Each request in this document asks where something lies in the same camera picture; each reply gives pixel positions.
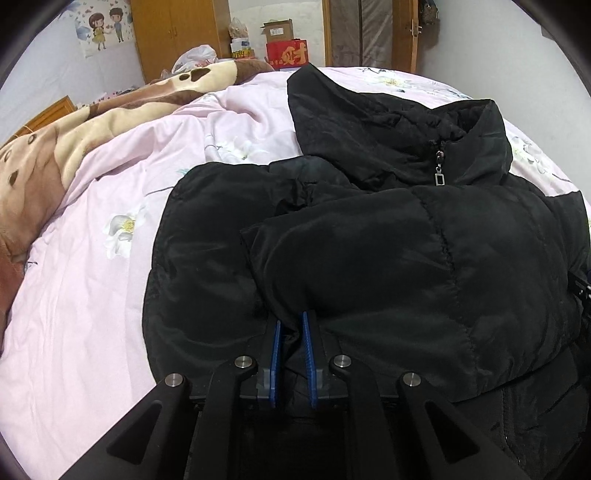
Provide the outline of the snack bag stack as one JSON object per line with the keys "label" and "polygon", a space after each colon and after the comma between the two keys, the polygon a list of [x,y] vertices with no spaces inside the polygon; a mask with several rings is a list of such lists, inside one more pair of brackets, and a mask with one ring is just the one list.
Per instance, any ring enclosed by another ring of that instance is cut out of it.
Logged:
{"label": "snack bag stack", "polygon": [[230,53],[233,59],[252,59],[256,57],[249,41],[249,30],[238,18],[232,18],[228,25]]}

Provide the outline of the brown cream fleece blanket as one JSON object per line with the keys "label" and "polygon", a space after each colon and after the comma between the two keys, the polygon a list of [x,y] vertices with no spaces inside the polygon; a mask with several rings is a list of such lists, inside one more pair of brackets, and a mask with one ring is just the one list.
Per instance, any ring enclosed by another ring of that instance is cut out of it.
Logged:
{"label": "brown cream fleece blanket", "polygon": [[82,107],[1,148],[1,330],[24,278],[26,254],[58,209],[83,158],[113,138],[259,73],[258,59],[194,68]]}

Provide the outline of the hanging bag on door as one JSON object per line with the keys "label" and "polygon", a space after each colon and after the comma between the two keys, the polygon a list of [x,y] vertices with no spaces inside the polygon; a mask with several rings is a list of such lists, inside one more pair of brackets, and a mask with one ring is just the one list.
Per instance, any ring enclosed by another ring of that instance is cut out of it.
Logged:
{"label": "hanging bag on door", "polygon": [[421,33],[439,25],[439,9],[435,0],[419,1],[419,25]]}

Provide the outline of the black puffer jacket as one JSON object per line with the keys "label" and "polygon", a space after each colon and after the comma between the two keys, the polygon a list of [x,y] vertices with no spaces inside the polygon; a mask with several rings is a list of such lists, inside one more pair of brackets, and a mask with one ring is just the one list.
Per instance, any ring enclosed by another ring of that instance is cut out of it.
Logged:
{"label": "black puffer jacket", "polygon": [[578,191],[513,174],[491,100],[437,108],[287,80],[301,155],[207,163],[173,188],[143,306],[153,376],[204,394],[221,362],[280,333],[301,408],[305,342],[366,364],[380,391],[424,377],[532,479],[590,462],[590,270]]}

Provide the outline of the pink floral bed sheet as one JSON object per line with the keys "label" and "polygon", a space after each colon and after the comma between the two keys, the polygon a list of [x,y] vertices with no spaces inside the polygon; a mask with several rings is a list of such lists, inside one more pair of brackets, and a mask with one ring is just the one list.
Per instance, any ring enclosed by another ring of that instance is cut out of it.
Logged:
{"label": "pink floral bed sheet", "polygon": [[297,151],[287,75],[261,74],[90,155],[33,243],[1,358],[1,431],[56,479],[154,384],[141,331],[152,243],[173,186],[209,159]]}

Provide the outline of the cartoon couple wall poster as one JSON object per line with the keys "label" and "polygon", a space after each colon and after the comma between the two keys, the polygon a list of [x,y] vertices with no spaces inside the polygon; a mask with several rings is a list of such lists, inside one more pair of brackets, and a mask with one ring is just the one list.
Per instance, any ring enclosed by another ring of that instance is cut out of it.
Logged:
{"label": "cartoon couple wall poster", "polygon": [[135,42],[130,1],[72,1],[65,12],[73,19],[75,34],[85,58]]}

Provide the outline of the wooden wardrobe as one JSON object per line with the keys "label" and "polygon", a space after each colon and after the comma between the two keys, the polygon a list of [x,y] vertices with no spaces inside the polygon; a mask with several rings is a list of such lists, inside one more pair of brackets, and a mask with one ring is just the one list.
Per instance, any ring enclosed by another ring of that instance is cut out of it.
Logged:
{"label": "wooden wardrobe", "polygon": [[193,47],[208,45],[219,58],[231,56],[228,0],[132,0],[131,13],[145,82]]}

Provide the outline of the white plastic bag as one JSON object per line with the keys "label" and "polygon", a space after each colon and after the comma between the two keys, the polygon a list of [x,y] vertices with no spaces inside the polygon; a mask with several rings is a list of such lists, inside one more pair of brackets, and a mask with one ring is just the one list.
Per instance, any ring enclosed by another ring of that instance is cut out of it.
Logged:
{"label": "white plastic bag", "polygon": [[217,53],[211,47],[211,45],[199,45],[181,54],[180,57],[174,62],[171,73],[177,74],[190,71],[194,68],[200,68],[214,64],[217,62],[217,60]]}

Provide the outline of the wooden headboard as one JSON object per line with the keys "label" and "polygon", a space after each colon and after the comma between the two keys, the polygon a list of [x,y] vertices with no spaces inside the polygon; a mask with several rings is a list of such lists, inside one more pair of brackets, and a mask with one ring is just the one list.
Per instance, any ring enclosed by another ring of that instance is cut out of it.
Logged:
{"label": "wooden headboard", "polygon": [[18,137],[33,133],[56,120],[74,112],[76,110],[75,105],[68,96],[61,98],[56,101],[45,110],[40,112],[34,118],[25,123],[18,131],[16,131],[10,138],[12,141]]}

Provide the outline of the red gift box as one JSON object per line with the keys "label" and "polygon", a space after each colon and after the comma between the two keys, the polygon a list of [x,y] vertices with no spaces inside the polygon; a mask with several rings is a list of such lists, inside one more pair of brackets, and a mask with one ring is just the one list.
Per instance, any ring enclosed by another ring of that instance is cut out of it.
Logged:
{"label": "red gift box", "polygon": [[274,70],[307,65],[308,43],[303,39],[267,43],[266,60]]}

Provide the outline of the cardboard box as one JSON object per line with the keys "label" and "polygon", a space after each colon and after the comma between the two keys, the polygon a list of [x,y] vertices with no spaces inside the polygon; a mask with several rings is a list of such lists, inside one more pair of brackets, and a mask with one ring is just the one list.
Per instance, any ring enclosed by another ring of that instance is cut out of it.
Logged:
{"label": "cardboard box", "polygon": [[294,39],[294,25],[291,19],[266,22],[262,26],[262,31],[267,43]]}

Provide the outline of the wooden framed door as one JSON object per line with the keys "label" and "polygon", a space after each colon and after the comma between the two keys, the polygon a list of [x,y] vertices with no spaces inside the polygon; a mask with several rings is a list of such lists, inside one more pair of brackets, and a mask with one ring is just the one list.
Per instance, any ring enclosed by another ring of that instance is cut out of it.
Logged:
{"label": "wooden framed door", "polygon": [[325,64],[417,71],[420,2],[324,1]]}

